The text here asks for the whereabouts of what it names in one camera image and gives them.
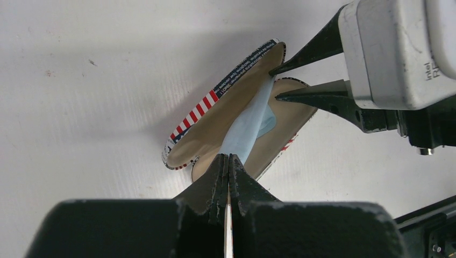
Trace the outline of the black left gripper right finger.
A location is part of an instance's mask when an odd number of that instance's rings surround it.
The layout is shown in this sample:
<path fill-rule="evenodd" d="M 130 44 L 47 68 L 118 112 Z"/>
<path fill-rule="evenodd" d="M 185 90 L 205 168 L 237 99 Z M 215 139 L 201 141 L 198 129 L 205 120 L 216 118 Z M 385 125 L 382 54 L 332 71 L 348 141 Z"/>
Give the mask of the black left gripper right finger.
<path fill-rule="evenodd" d="M 228 159 L 235 257 L 407 257 L 390 214 L 369 202 L 282 202 Z"/>

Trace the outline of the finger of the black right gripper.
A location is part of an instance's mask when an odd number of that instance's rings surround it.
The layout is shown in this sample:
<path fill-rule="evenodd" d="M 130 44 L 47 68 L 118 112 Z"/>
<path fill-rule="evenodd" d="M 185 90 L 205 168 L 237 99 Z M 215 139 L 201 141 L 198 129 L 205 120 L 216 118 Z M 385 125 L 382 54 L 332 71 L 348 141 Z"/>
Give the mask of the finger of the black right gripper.
<path fill-rule="evenodd" d="M 342 53 L 344 50 L 338 22 L 345 6 L 343 5 L 330 21 L 292 58 L 272 69 L 269 75 L 282 74 Z"/>
<path fill-rule="evenodd" d="M 302 103 L 349 121 L 364 133 L 397 129 L 396 112 L 359 107 L 351 93 L 350 81 L 338 80 L 283 92 L 278 101 Z"/>

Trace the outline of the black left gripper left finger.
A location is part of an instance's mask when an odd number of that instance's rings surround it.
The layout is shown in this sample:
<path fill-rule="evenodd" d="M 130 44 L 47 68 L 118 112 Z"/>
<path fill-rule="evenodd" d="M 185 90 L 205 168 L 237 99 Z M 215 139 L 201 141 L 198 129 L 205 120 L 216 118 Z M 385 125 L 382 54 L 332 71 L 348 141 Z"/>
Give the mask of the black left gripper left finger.
<path fill-rule="evenodd" d="M 43 220 L 27 257 L 222 257 L 228 156 L 172 199 L 71 199 Z"/>

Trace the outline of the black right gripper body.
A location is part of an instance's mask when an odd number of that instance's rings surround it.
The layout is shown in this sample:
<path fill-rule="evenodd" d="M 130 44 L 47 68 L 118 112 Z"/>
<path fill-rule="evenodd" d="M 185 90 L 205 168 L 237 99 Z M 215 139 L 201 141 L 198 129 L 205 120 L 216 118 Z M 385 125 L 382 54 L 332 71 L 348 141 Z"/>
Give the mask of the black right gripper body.
<path fill-rule="evenodd" d="M 455 146 L 455 96 L 420 110 L 396 112 L 398 129 L 420 149 Z"/>

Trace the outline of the light blue cleaning cloth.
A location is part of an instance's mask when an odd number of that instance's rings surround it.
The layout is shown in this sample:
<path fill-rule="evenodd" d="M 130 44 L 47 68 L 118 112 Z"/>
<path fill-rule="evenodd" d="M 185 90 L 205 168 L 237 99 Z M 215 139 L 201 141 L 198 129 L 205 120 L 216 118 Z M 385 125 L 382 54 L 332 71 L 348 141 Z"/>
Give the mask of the light blue cleaning cloth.
<path fill-rule="evenodd" d="M 235 154 L 242 163 L 245 163 L 260 132 L 274 81 L 274 76 L 267 76 L 260 84 L 257 93 L 230 126 L 218 151 L 219 154 Z"/>

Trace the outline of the flag print glasses case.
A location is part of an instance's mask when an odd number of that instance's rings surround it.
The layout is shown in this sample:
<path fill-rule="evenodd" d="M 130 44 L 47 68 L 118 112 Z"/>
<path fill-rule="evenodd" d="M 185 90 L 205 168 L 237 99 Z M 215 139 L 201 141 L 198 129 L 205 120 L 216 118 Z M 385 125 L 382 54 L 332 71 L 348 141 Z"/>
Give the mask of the flag print glasses case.
<path fill-rule="evenodd" d="M 286 44 L 271 39 L 262 44 L 229 72 L 185 116 L 170 134 L 162 151 L 162 161 L 171 170 L 191 167 L 191 178 L 198 180 L 220 150 L 235 121 L 245 110 L 269 71 L 283 64 Z M 299 130 L 316 113 L 314 107 L 280 102 L 276 96 L 286 91 L 304 89 L 307 84 L 291 77 L 275 79 L 268 99 L 267 114 L 272 128 L 259 135 L 244 162 L 248 174 L 258 180 L 289 148 Z"/>

